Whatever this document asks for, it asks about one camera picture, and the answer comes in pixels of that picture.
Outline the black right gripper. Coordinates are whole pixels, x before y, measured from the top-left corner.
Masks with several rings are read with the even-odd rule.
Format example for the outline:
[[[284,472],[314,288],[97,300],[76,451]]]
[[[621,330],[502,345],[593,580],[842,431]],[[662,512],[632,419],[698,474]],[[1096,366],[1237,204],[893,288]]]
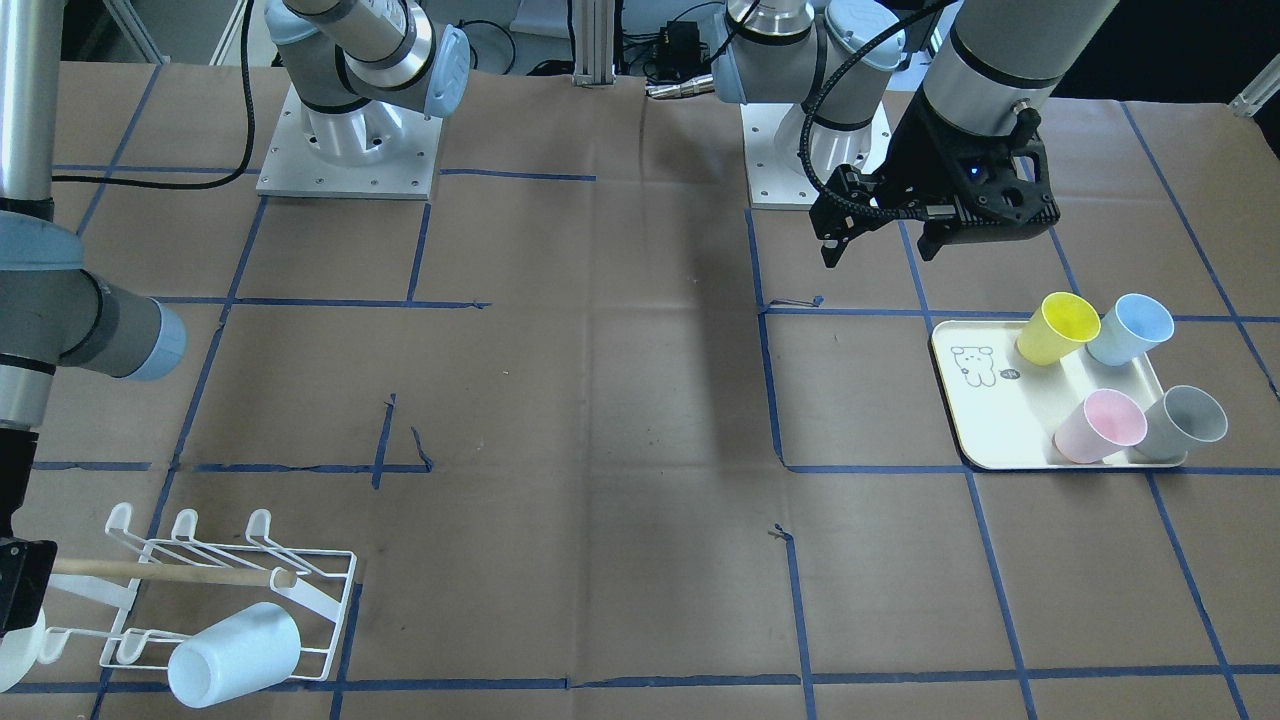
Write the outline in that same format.
[[[36,624],[42,607],[58,543],[22,539],[13,518],[26,500],[38,434],[1,429],[1,633]]]

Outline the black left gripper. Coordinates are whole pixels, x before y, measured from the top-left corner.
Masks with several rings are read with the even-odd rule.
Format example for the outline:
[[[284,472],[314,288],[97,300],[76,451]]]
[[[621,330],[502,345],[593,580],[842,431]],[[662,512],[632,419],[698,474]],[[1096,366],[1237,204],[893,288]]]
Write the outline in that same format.
[[[838,265],[860,234],[896,220],[919,220],[916,246],[929,261],[945,246],[1028,240],[1055,225],[1061,211],[1028,101],[1011,110],[1012,128],[972,135],[947,123],[923,97],[911,100],[872,173],[841,164],[809,211],[826,268]]]

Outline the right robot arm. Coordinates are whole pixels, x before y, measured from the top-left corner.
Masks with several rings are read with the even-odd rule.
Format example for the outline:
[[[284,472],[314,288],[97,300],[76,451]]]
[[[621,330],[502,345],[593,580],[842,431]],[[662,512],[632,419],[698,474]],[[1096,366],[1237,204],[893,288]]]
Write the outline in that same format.
[[[402,1],[396,41],[362,56],[361,14],[389,1],[256,1],[252,41],[280,67],[241,65],[236,1],[140,1],[142,15],[174,12],[198,40],[229,41],[225,67],[205,61],[83,63],[87,29],[118,40],[100,1],[3,4],[3,632],[35,625],[52,570],[52,542],[13,527],[37,461],[38,436],[60,436],[69,462],[147,455],[165,461],[178,421],[131,429],[110,400],[129,395],[182,410],[191,379],[178,369],[210,329],[175,345],[192,316],[161,297],[193,293],[195,278],[165,272],[212,265],[220,293],[253,217],[259,178],[294,76],[337,88],[335,105],[387,102],[416,120],[443,118],[462,97],[475,53],[435,1]],[[271,15],[291,49],[275,44]]]

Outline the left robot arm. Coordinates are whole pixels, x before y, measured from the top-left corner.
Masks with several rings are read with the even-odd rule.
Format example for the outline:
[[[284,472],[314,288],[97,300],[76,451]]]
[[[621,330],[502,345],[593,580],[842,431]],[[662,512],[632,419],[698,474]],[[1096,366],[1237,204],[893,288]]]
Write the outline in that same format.
[[[1041,108],[1111,1],[960,1],[883,161],[860,169],[818,158],[818,129],[870,124],[910,27],[943,8],[918,3],[899,15],[878,1],[728,1],[703,26],[721,100],[797,106],[791,152],[814,190],[809,217],[829,268],[892,222],[922,223],[916,246],[928,261],[950,245],[1029,240],[1060,220]]]

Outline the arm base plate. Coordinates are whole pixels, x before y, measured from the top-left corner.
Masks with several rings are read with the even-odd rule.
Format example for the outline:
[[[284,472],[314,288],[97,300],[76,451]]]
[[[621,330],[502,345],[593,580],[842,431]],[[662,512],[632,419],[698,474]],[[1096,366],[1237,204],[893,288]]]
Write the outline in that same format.
[[[805,211],[817,191],[797,156],[803,109],[797,104],[755,102],[740,108],[750,206],[764,210]],[[813,126],[812,164],[827,181],[840,164],[870,173],[883,163],[890,145],[890,123],[878,104],[870,124],[855,131]]]
[[[259,173],[262,196],[428,201],[444,120],[384,102],[346,114],[289,88]]]

